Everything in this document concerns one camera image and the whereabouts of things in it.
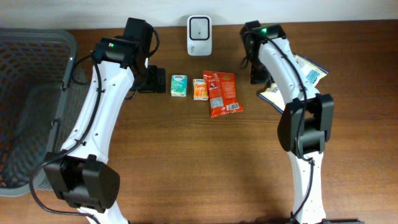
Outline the green tissue pack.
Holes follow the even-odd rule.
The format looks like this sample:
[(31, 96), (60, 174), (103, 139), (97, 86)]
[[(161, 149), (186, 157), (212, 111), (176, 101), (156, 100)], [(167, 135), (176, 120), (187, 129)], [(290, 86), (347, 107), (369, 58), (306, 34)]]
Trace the green tissue pack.
[(171, 96), (186, 97), (187, 95), (186, 75), (172, 75), (170, 94)]

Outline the red snack bag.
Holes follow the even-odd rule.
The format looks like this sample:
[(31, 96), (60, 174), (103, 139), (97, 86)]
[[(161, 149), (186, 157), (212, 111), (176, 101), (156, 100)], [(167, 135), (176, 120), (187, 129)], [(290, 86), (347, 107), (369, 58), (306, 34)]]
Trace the red snack bag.
[(204, 71), (203, 78), (208, 87), (211, 118), (244, 110), (236, 98), (234, 73)]

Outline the orange tissue pack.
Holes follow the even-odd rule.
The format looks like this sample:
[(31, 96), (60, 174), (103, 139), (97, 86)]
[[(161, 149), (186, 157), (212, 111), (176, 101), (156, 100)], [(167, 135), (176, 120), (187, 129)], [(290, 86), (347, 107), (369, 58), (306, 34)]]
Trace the orange tissue pack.
[(208, 100), (208, 88), (204, 79), (193, 79), (193, 99)]

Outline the cream snack bag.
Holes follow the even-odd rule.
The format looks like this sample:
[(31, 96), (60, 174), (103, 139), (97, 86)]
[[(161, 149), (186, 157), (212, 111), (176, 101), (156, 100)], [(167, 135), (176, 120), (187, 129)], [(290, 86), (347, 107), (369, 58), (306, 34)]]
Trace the cream snack bag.
[[(328, 70), (325, 70), (323, 67), (320, 67), (318, 64), (302, 55), (294, 54), (294, 59), (298, 63), (306, 81), (312, 86), (316, 86), (322, 78), (328, 75)], [(280, 114), (283, 113), (285, 103), (275, 83), (272, 83), (269, 88), (261, 92), (259, 97), (273, 106)]]

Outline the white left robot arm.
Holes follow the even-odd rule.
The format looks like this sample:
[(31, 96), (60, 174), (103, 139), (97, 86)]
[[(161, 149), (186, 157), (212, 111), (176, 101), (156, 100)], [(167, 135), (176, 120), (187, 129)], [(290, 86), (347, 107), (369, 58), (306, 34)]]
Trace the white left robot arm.
[(111, 135), (127, 93), (164, 93), (165, 70), (149, 65), (157, 31), (129, 18), (123, 35), (103, 38), (89, 58), (90, 87), (79, 117), (59, 152), (48, 152), (35, 168), (43, 171), (56, 197), (90, 223), (128, 223), (116, 201), (121, 178), (107, 165)]

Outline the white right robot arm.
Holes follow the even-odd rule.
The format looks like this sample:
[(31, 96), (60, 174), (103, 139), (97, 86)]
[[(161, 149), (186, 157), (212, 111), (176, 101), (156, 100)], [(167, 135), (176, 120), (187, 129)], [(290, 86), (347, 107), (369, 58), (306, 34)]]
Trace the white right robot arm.
[(245, 23), (240, 31), (245, 59), (265, 70), (277, 85), (284, 111), (277, 127), (280, 145), (292, 166), (294, 205), (289, 223), (325, 223), (321, 167), (334, 112), (331, 95), (322, 95), (304, 76), (283, 28)]

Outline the white barcode scanner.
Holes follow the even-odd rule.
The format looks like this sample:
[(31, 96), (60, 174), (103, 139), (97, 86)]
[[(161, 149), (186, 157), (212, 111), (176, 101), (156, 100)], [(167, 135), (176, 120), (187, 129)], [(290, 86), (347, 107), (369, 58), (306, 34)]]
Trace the white barcode scanner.
[(212, 37), (212, 20), (209, 16), (193, 15), (187, 19), (187, 52), (190, 56), (211, 55)]

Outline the grey plastic mesh basket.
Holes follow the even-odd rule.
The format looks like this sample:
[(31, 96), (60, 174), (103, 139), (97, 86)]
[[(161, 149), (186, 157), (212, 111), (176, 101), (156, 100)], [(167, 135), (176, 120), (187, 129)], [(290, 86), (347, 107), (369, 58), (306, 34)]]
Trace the grey plastic mesh basket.
[(64, 30), (1, 29), (1, 196), (28, 194), (29, 177), (70, 135), (88, 93)]

